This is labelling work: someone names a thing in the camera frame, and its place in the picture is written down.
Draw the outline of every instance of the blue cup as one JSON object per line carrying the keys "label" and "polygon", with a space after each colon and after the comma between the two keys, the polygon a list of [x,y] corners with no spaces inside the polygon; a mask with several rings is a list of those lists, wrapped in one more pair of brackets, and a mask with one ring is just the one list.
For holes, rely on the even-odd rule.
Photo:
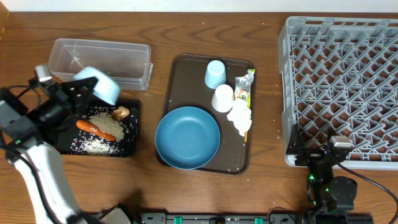
{"label": "blue cup", "polygon": [[219,85],[225,84],[225,65],[219,60],[211,61],[207,65],[205,83],[209,88],[216,89]]}

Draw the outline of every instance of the brown tray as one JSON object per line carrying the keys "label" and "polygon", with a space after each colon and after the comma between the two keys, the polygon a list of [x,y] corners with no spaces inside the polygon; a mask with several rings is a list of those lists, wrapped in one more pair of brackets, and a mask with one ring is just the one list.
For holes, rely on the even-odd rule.
{"label": "brown tray", "polygon": [[[248,168],[252,127],[248,131],[248,141],[239,135],[232,121],[228,121],[228,113],[220,113],[213,109],[211,98],[215,90],[205,84],[207,65],[212,60],[220,60],[226,67],[226,84],[235,89],[235,77],[247,74],[254,65],[244,60],[216,58],[199,55],[183,54],[173,63],[167,96],[164,106],[164,115],[182,106],[196,106],[211,114],[220,128],[220,146],[214,158],[198,168],[198,170],[222,172],[225,174],[240,174]],[[253,120],[256,74],[251,85],[251,119]],[[158,160],[167,165],[157,153]]]}

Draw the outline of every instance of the white cup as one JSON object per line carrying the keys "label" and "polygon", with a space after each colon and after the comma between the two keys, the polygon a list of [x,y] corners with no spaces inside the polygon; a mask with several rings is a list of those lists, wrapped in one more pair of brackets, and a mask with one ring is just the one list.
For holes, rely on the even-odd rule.
{"label": "white cup", "polygon": [[81,80],[90,77],[96,77],[98,79],[98,82],[94,87],[93,94],[106,103],[115,105],[116,100],[118,100],[119,97],[120,86],[103,72],[93,67],[86,67],[77,73],[73,79]]}
{"label": "white cup", "polygon": [[225,65],[219,60],[211,61],[207,65],[205,83],[209,88],[216,89],[219,85],[225,84]]}
{"label": "white cup", "polygon": [[227,84],[218,86],[214,92],[213,99],[211,99],[211,105],[220,113],[230,111],[232,109],[233,102],[234,91]]}

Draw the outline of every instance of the white napkin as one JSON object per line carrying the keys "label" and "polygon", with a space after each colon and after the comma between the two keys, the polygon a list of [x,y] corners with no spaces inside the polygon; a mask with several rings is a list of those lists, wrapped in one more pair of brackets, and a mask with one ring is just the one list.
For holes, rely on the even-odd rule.
{"label": "white napkin", "polygon": [[252,121],[251,110],[248,108],[247,101],[240,98],[236,99],[232,105],[232,110],[226,117],[228,121],[234,123],[240,135],[244,136],[244,133],[249,131]]}

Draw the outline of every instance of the snack wrapper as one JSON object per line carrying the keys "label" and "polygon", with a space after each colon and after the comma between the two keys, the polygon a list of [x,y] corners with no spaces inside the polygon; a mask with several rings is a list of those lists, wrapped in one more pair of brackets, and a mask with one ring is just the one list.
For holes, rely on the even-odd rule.
{"label": "snack wrapper", "polygon": [[250,108],[250,88],[255,72],[256,69],[248,69],[248,73],[245,76],[235,78],[235,100],[239,98],[246,101],[248,108]]}

